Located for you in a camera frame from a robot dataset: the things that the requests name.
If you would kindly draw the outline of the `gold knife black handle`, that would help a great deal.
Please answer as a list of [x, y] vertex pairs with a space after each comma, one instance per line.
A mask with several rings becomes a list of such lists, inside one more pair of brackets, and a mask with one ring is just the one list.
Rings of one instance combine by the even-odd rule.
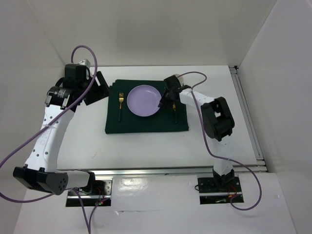
[[177, 124], [178, 121], [177, 121], [177, 112], [176, 112], [176, 104], [175, 103], [173, 103], [173, 111], [174, 111], [175, 124]]

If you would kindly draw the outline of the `lilac plate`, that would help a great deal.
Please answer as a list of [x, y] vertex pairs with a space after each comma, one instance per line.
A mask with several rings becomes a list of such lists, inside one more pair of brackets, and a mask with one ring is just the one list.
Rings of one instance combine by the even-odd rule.
[[128, 109], [136, 116], [149, 117], [159, 111], [161, 94], [153, 86], [139, 85], [133, 88], [127, 96]]

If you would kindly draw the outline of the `gold fork black handle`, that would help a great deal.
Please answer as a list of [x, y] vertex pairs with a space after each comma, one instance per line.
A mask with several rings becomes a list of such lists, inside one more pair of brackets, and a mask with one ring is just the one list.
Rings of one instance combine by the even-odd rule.
[[124, 101], [124, 94], [119, 93], [119, 113], [118, 113], [118, 122], [121, 122], [121, 115], [122, 115], [122, 103]]

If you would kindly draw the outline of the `dark green cloth placemat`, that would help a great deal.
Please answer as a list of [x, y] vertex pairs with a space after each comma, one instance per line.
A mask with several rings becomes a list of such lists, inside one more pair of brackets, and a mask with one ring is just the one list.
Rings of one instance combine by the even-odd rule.
[[[128, 109], [127, 96], [133, 88], [139, 85], [151, 85], [161, 94], [165, 89], [164, 82], [160, 80], [115, 80], [110, 86], [113, 94], [108, 99], [106, 134], [184, 132], [189, 130], [186, 105], [181, 103], [176, 103], [177, 124], [175, 124], [173, 109], [160, 108], [156, 114], [150, 117], [134, 115]], [[118, 122], [119, 93], [124, 94], [121, 122]]]

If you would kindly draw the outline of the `light blue mug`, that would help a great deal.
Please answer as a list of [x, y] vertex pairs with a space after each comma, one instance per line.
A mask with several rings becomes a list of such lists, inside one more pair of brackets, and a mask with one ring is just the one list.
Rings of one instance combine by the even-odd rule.
[[177, 77], [178, 81], [180, 82], [180, 85], [183, 86], [184, 85], [183, 75], [177, 75], [176, 77]]

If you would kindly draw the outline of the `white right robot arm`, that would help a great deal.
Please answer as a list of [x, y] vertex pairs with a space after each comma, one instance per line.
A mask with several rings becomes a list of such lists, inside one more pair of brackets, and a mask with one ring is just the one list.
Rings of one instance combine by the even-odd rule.
[[213, 186], [218, 191], [224, 191], [234, 179], [234, 168], [230, 161], [230, 136], [233, 133], [234, 119], [227, 101], [223, 97], [209, 97], [191, 86], [182, 85], [178, 76], [164, 79], [165, 91], [159, 107], [173, 107], [179, 102], [194, 107], [199, 112], [200, 123], [204, 137], [211, 139], [211, 149], [208, 153], [214, 158]]

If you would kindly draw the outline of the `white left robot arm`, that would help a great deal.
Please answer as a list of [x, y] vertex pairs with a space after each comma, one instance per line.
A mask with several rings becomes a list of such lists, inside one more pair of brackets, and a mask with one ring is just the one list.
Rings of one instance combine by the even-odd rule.
[[100, 71], [96, 72], [96, 79], [92, 79], [87, 59], [65, 65], [64, 77], [47, 92], [42, 123], [47, 130], [37, 138], [24, 166], [14, 169], [13, 177], [30, 190], [53, 195], [71, 188], [92, 194], [98, 184], [94, 173], [79, 169], [60, 171], [57, 161], [66, 129], [81, 103], [79, 98], [90, 105], [111, 93]]

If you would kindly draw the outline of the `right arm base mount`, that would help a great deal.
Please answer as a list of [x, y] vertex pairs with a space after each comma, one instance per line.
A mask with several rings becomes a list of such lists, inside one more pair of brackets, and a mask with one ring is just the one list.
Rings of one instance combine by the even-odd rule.
[[224, 187], [217, 187], [212, 177], [200, 177], [197, 182], [198, 184], [194, 186], [194, 189], [199, 192], [201, 205], [226, 204], [230, 203], [232, 198], [233, 203], [244, 202], [240, 180], [237, 176]]

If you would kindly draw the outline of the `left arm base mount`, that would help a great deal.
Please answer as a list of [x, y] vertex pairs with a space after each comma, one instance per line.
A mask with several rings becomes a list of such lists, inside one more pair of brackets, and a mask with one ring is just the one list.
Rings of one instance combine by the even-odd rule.
[[[104, 177], [103, 179], [96, 179], [92, 190], [87, 192], [82, 188], [76, 188], [80, 195], [84, 207], [111, 206], [113, 179]], [[67, 193], [66, 207], [81, 207], [78, 195], [70, 190]]]

